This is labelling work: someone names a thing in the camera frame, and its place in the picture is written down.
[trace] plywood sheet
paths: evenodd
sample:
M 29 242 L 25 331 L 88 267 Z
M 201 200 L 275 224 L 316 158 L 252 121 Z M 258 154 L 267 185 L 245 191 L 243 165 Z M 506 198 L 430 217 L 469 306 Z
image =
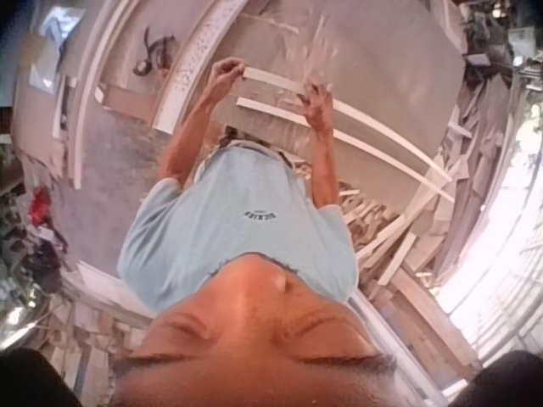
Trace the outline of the plywood sheet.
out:
M 397 131 L 428 156 L 435 156 L 456 103 L 464 62 L 417 0 L 346 0 L 341 4 L 278 1 L 270 8 L 275 21 L 299 28 L 299 35 L 239 18 L 214 60 L 235 55 L 257 69 L 292 81 L 303 81 L 307 73 L 321 76 L 333 84 L 337 99 Z M 294 95 L 252 82 L 239 84 L 219 106 L 215 119 L 302 159 L 311 159 L 311 131 L 234 106 L 242 96 L 299 113 Z M 428 169 L 362 123 L 336 114 L 334 126 L 420 174 Z M 403 211 L 417 189 L 416 181 L 351 146 L 337 142 L 336 153 L 339 177 L 397 212 Z

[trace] light blue t-shirt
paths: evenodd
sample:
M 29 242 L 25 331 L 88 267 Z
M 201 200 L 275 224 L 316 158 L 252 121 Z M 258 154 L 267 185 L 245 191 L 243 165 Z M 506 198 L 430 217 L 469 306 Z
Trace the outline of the light blue t-shirt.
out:
M 316 209 L 303 181 L 272 152 L 237 146 L 218 150 L 187 191 L 174 179 L 153 188 L 128 232 L 118 271 L 160 312 L 249 252 L 288 265 L 315 292 L 339 302 L 358 283 L 340 207 Z

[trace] wooden frame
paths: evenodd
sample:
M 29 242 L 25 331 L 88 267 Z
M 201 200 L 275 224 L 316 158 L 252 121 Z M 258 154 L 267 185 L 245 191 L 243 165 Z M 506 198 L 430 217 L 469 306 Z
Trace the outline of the wooden frame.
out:
M 136 9 L 140 0 L 120 0 L 113 12 L 110 12 L 108 2 L 104 4 L 97 23 L 92 29 L 91 38 L 99 36 L 96 49 L 86 47 L 81 61 L 80 79 L 84 81 L 76 89 L 76 101 L 80 101 L 79 107 L 74 112 L 74 120 L 70 123 L 70 152 L 72 159 L 70 167 L 73 168 L 72 177 L 74 188 L 81 189 L 81 179 L 83 175 L 83 155 L 84 155 L 84 137 L 83 130 L 87 118 L 87 106 L 95 93 L 98 85 L 99 76 L 104 69 L 107 57 L 111 48 L 114 46 L 125 23 Z M 84 69 L 88 66 L 88 72 L 85 75 Z
M 215 0 L 191 35 L 160 98 L 153 128 L 173 134 L 206 65 L 248 0 Z
M 296 83 L 278 75 L 271 74 L 270 72 L 265 72 L 264 70 L 257 70 L 255 68 L 247 67 L 245 69 L 244 77 L 253 81 L 260 81 L 269 85 L 277 86 L 294 93 L 305 92 L 304 87 L 299 83 Z M 333 100 L 333 108 L 334 110 L 345 114 L 346 116 L 349 116 L 354 120 L 360 121 L 362 124 L 367 125 L 368 127 L 371 127 L 376 131 L 379 131 L 385 137 L 401 145 L 418 159 L 422 160 L 422 162 L 429 165 L 434 170 L 438 171 L 439 174 L 446 178 L 448 181 L 452 181 L 449 175 L 442 168 L 436 165 L 436 163 L 428 155 L 426 155 L 423 151 L 417 148 L 417 146 L 407 141 L 404 137 L 400 136 L 397 132 L 390 129 L 383 123 L 375 120 L 373 117 L 370 117 L 365 113 L 362 113 L 360 110 L 356 110 L 355 108 L 349 106 L 346 103 L 340 102 L 337 99 Z
M 303 116 L 300 116 L 299 114 L 295 114 L 292 112 L 288 112 L 287 110 L 283 110 L 280 108 L 275 108 L 273 106 L 270 106 L 268 104 L 256 102 L 255 100 L 250 100 L 246 98 L 239 98 L 237 102 L 237 106 L 256 110 L 261 113 L 267 113 L 271 114 L 272 116 L 279 117 L 281 119 L 289 120 L 294 123 L 297 123 L 299 125 L 304 125 L 306 127 L 309 127 L 307 124 L 307 121 Z M 454 202 L 454 198 L 451 197 L 449 194 L 441 191 L 441 189 L 437 186 L 435 186 L 432 182 L 430 182 L 425 177 L 418 174 L 416 171 L 412 170 L 411 168 L 407 167 L 405 164 L 402 164 L 397 159 L 393 159 L 389 155 L 383 153 L 380 150 L 377 150 L 375 147 L 370 146 L 369 144 L 366 144 L 353 136 L 349 136 L 348 134 L 343 133 L 342 131 L 334 130 L 333 136 L 337 138 L 338 140 L 342 142 L 346 142 L 347 144 L 350 144 L 353 147 L 359 148 L 362 151 L 365 151 L 368 154 L 371 154 L 373 157 L 376 157 L 377 159 L 381 159 L 387 164 L 392 165 L 396 169 L 404 172 L 411 178 L 421 182 L 426 187 L 429 187 L 431 190 L 435 191 L 439 195 L 443 196 L 445 199 L 450 200 L 451 202 Z

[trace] wood scrap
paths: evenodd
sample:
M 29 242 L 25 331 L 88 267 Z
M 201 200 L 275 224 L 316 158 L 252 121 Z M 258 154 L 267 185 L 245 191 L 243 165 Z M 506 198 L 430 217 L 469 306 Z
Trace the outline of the wood scrap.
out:
M 418 273 L 434 258 L 441 243 L 445 240 L 444 236 L 426 235 L 419 237 L 414 243 L 411 251 L 404 258 L 406 268 L 412 274 Z

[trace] wood board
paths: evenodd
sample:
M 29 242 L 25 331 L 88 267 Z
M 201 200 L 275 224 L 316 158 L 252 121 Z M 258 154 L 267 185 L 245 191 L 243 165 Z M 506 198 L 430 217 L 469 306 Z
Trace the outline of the wood board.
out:
M 464 366 L 479 366 L 479 358 L 461 332 L 456 328 L 445 312 L 438 306 L 430 294 L 419 287 L 402 269 L 392 279 L 394 285 L 411 302 L 415 309 L 435 330 L 437 335 L 451 349 L 451 352 Z

